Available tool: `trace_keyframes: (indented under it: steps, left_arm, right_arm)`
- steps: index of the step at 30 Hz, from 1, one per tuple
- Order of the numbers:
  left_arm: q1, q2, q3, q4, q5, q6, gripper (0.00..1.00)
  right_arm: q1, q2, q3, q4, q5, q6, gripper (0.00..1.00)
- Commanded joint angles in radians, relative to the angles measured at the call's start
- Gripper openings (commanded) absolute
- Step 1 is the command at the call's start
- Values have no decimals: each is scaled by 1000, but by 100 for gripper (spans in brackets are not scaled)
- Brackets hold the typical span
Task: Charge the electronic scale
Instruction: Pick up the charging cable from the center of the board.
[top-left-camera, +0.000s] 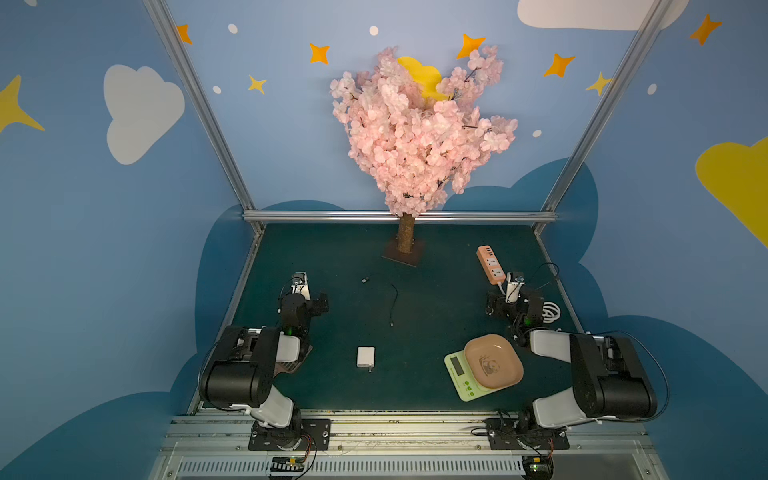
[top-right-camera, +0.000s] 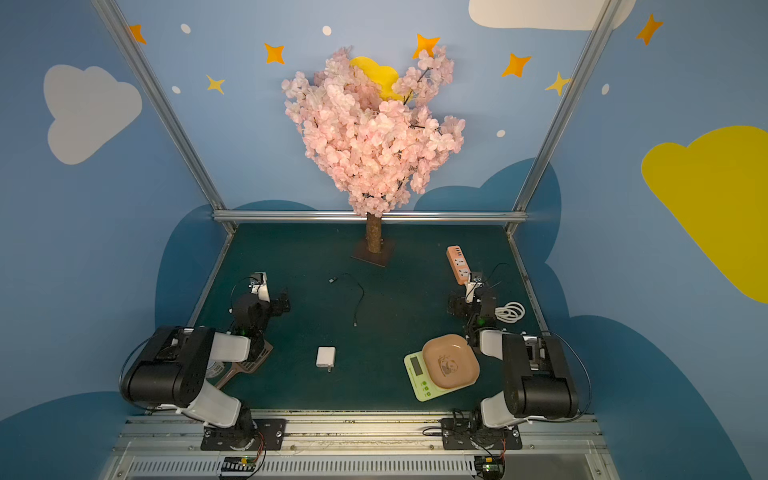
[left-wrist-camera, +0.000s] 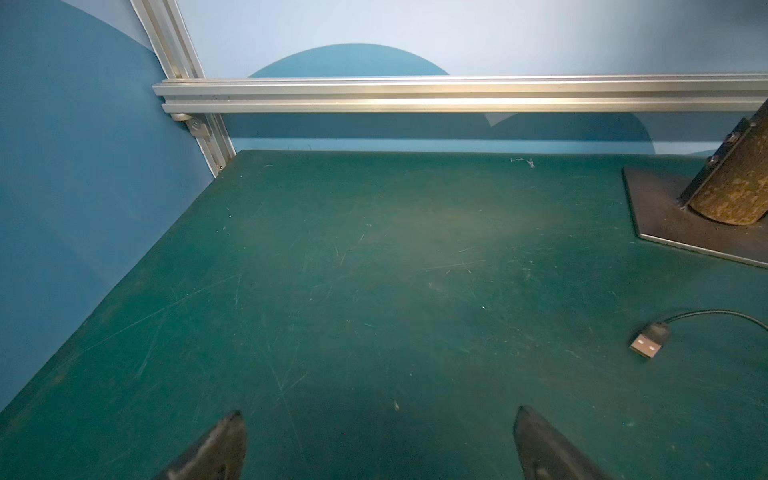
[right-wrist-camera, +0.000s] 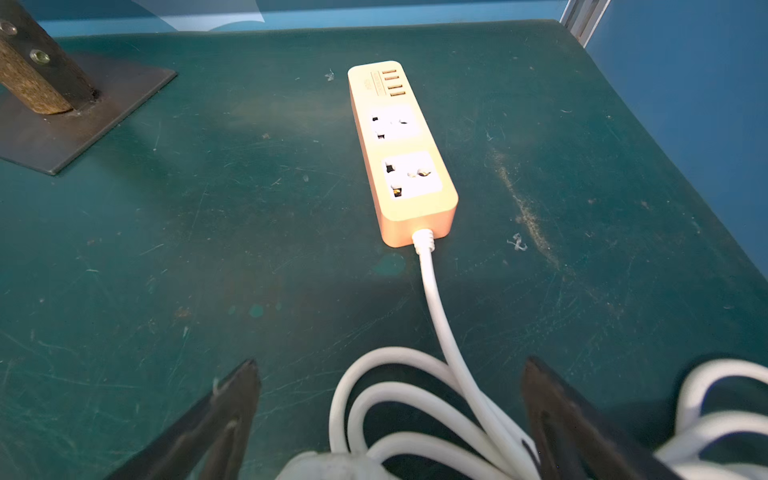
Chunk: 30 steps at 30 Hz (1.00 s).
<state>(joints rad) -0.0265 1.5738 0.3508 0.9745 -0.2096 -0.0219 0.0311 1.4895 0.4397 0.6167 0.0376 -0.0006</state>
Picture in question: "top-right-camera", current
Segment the orange power strip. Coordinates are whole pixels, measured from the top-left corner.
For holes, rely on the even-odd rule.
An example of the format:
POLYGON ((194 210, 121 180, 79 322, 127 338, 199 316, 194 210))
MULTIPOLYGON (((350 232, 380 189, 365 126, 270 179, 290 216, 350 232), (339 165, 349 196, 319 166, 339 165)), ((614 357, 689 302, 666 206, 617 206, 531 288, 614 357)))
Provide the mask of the orange power strip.
POLYGON ((458 245, 448 246, 446 256, 456 282, 459 285, 466 285, 471 280, 471 269, 462 249, 458 245))

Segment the white charger adapter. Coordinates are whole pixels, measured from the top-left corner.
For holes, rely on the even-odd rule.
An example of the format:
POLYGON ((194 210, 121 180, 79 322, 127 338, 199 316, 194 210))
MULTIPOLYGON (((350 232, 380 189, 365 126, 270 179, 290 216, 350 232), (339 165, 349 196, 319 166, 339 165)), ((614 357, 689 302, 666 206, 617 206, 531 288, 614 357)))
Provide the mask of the white charger adapter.
POLYGON ((331 371, 335 366, 336 348, 333 346, 320 346, 317 350, 316 366, 331 371))

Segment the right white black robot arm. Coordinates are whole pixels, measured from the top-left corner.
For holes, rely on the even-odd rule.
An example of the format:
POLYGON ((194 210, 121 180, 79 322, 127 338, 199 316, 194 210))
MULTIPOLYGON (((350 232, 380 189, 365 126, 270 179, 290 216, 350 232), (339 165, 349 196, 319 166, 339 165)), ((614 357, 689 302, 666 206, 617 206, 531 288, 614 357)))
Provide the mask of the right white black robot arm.
POLYGON ((566 423, 586 414, 592 391, 587 391, 582 404, 566 358, 568 344, 546 330, 537 336, 505 330, 524 318, 522 303, 499 306, 490 290, 453 292, 447 311, 465 322, 464 335, 470 347, 502 364, 501 391, 483 399, 479 406, 484 427, 512 428, 532 421, 566 423))

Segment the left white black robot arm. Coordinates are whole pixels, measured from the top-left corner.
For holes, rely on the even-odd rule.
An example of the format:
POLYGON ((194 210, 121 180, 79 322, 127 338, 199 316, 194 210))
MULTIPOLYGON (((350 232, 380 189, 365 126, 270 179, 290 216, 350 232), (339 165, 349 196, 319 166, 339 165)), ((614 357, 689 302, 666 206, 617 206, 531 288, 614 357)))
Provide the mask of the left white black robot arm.
POLYGON ((140 346, 119 376, 122 397, 148 411, 174 410, 204 426, 203 451, 277 449, 251 410, 221 388, 238 374, 252 374, 273 350, 265 340, 268 322, 289 312, 283 292, 269 300, 247 293, 232 307, 234 331, 210 327, 160 327, 140 346))

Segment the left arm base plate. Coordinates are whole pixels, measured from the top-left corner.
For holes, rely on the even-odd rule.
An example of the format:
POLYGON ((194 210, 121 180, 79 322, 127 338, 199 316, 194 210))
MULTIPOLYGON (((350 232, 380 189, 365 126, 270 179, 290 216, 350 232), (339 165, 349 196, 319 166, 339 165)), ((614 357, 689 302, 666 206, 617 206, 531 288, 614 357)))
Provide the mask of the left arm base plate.
POLYGON ((205 427, 200 445, 202 451, 258 452, 282 448, 287 421, 282 418, 252 419, 250 425, 229 428, 205 427))

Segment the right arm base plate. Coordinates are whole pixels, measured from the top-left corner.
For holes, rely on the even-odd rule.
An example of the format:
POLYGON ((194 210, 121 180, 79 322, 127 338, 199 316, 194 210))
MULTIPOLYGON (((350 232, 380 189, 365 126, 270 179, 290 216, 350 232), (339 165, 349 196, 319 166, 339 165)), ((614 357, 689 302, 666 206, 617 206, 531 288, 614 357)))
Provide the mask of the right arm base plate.
POLYGON ((492 429, 466 418, 439 421, 444 450, 521 450, 522 438, 517 427, 492 429))

